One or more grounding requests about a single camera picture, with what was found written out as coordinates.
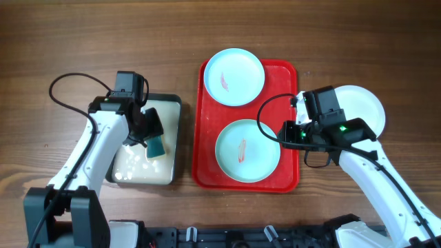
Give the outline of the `yellow green scrubbing sponge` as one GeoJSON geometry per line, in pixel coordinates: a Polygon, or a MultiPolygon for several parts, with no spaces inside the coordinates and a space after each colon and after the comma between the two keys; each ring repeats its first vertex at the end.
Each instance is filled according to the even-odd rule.
{"type": "Polygon", "coordinates": [[[165,155],[165,148],[161,136],[156,136],[146,140],[146,158],[147,160],[154,160],[165,155]]]}

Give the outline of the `white cleaned plate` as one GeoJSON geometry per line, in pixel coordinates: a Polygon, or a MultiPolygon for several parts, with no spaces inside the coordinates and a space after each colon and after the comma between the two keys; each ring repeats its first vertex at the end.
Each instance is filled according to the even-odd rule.
{"type": "MultiPolygon", "coordinates": [[[[344,85],[334,89],[346,120],[361,118],[373,130],[377,139],[385,127],[385,112],[380,100],[369,90],[355,85],[344,85]]],[[[303,93],[296,97],[296,124],[316,123],[308,117],[303,93]]]]}

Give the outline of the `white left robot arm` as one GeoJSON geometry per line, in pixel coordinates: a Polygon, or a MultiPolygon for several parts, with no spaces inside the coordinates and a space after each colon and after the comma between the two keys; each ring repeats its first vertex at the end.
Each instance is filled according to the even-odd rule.
{"type": "Polygon", "coordinates": [[[24,199],[29,247],[136,247],[141,223],[107,221],[101,186],[123,145],[146,146],[163,134],[154,108],[130,97],[98,96],[85,112],[88,123],[73,152],[46,187],[24,199]]]}

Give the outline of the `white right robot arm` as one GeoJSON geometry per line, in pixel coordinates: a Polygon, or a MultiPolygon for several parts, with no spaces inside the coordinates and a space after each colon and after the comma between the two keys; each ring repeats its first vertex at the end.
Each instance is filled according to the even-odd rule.
{"type": "Polygon", "coordinates": [[[339,247],[440,246],[440,218],[397,173],[364,120],[285,121],[278,137],[284,148],[328,153],[361,188],[389,232],[384,237],[361,220],[350,220],[334,230],[339,247]]]}

